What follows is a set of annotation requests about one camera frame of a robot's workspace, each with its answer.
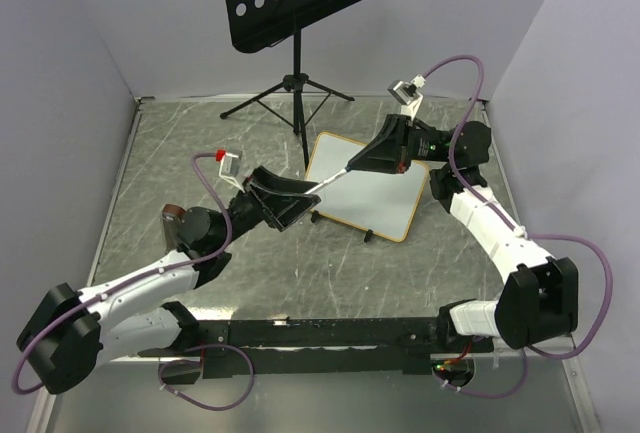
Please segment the white marker pen body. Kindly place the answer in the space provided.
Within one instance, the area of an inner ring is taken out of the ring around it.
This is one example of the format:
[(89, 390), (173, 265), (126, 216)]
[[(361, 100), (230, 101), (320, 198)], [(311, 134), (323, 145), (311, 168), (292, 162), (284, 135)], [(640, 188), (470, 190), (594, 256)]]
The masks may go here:
[(326, 178), (325, 180), (319, 182), (317, 185), (315, 185), (311, 189), (307, 190), (306, 194), (307, 195), (315, 195), (319, 191), (321, 191), (322, 189), (326, 188), (327, 186), (329, 186), (330, 184), (334, 183), (335, 181), (337, 181), (338, 179), (342, 178), (343, 176), (345, 176), (348, 173), (349, 173), (349, 168), (345, 167), (345, 168), (341, 169), (340, 171), (338, 171), (337, 173), (335, 173), (334, 175), (332, 175), (332, 176)]

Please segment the orange framed whiteboard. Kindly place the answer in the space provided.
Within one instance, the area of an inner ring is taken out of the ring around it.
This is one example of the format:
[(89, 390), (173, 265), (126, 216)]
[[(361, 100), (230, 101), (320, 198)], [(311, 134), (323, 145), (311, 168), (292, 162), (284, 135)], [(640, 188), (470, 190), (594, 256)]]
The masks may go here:
[[(316, 139), (305, 179), (320, 182), (337, 173), (364, 144), (330, 132)], [(429, 176), (424, 162), (404, 174), (355, 171), (319, 192), (320, 216), (399, 243), (406, 239)]]

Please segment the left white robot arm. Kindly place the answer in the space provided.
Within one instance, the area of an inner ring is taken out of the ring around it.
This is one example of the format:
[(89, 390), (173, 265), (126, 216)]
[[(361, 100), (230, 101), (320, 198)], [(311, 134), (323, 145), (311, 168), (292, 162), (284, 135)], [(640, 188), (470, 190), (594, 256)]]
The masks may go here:
[(94, 369), (146, 350), (192, 351), (199, 323), (179, 294), (217, 279), (232, 259), (228, 247), (260, 224), (284, 231), (320, 202), (320, 185), (254, 169), (229, 203), (214, 209), (168, 205), (174, 241), (160, 259), (116, 280), (75, 290), (51, 288), (17, 339), (20, 365), (37, 389), (57, 395)]

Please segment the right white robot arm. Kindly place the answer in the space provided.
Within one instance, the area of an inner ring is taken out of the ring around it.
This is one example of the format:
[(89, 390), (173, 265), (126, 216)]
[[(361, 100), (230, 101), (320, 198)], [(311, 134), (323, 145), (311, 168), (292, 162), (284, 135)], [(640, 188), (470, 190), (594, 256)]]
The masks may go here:
[(347, 164), (350, 171), (404, 174), (415, 160), (441, 163), (429, 174), (432, 196), (470, 232), (503, 281), (496, 300), (461, 300), (440, 309), (436, 337), (448, 351), (462, 349), (471, 337), (500, 338), (521, 349), (578, 325), (577, 266), (526, 238), (495, 198), (479, 169), (489, 160), (491, 142), (482, 122), (467, 122), (456, 135), (389, 114)]

